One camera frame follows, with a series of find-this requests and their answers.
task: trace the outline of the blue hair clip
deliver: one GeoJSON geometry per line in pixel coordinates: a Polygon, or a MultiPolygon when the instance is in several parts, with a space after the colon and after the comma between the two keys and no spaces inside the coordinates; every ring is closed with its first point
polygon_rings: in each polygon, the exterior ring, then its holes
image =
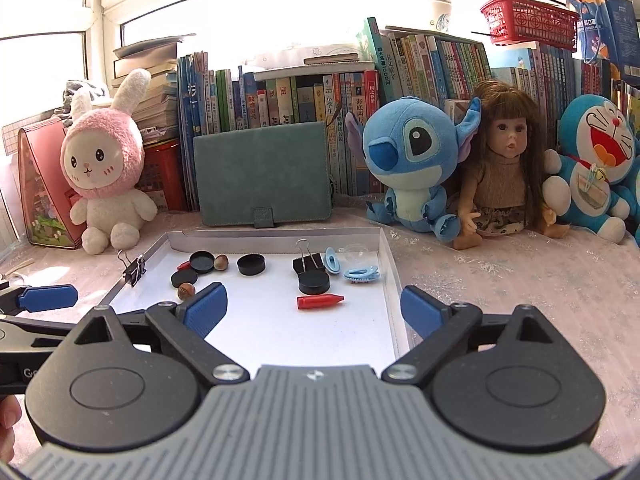
{"type": "Polygon", "coordinates": [[[345,270],[343,276],[354,283],[373,282],[380,277],[378,266],[364,267],[363,269],[345,270]]]}
{"type": "Polygon", "coordinates": [[[324,257],[322,258],[322,263],[324,264],[324,268],[331,274],[338,274],[340,272],[338,256],[336,256],[335,251],[331,247],[326,248],[324,257]]]}

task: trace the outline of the stitch plush toy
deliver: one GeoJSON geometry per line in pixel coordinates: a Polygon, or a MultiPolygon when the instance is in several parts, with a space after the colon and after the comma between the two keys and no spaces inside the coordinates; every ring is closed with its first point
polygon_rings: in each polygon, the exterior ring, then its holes
{"type": "Polygon", "coordinates": [[[455,126],[430,104],[404,97],[386,104],[364,129],[352,114],[346,125],[351,153],[388,186],[384,204],[367,203],[367,217],[382,224],[400,222],[416,232],[433,231],[450,242],[460,232],[457,216],[446,214],[447,193],[440,185],[468,157],[480,123],[480,101],[474,99],[455,126]]]}
{"type": "Polygon", "coordinates": [[[131,118],[144,97],[151,76],[134,70],[122,82],[111,108],[92,110],[87,92],[71,102],[73,125],[62,143],[60,165],[66,180],[82,198],[71,208],[74,224],[86,222],[82,246],[99,254],[109,242],[130,249],[140,239],[140,228],[158,209],[134,188],[144,164],[142,136],[131,118]]]}
{"type": "Polygon", "coordinates": [[[624,115],[604,97],[582,95],[562,115],[558,139],[564,155],[545,152],[545,171],[553,175],[543,183],[546,204],[561,221],[619,243],[630,207],[611,186],[636,156],[624,115]]]}

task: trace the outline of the clothing pile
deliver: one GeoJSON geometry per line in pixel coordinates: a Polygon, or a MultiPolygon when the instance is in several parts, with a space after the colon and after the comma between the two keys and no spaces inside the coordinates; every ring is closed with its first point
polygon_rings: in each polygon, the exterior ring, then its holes
{"type": "Polygon", "coordinates": [[[62,93],[63,104],[60,108],[56,108],[53,111],[53,115],[59,117],[60,120],[62,120],[65,128],[68,128],[69,126],[71,126],[71,124],[73,124],[73,120],[71,118],[71,99],[73,98],[74,94],[81,88],[87,88],[89,90],[92,102],[109,97],[109,91],[104,85],[97,86],[96,84],[85,80],[67,81],[65,91],[62,93]]]}

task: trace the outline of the nut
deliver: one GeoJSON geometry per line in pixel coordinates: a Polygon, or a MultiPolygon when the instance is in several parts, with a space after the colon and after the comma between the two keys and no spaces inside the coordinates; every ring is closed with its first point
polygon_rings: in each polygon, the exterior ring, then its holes
{"type": "Polygon", "coordinates": [[[229,266],[229,258],[225,254],[219,254],[216,259],[213,260],[213,268],[216,270],[226,270],[229,266]]]}
{"type": "Polygon", "coordinates": [[[183,283],[178,287],[178,298],[185,301],[196,293],[196,288],[191,283],[183,283]]]}

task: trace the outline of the gray gripper housing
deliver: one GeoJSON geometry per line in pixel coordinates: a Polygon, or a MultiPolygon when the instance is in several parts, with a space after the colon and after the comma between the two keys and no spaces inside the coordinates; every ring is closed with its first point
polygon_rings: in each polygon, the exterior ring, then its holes
{"type": "Polygon", "coordinates": [[[253,381],[212,388],[183,427],[149,446],[85,454],[45,444],[20,471],[31,480],[594,480],[611,469],[585,445],[543,455],[480,446],[418,388],[383,383],[367,366],[264,366],[253,381]]]}

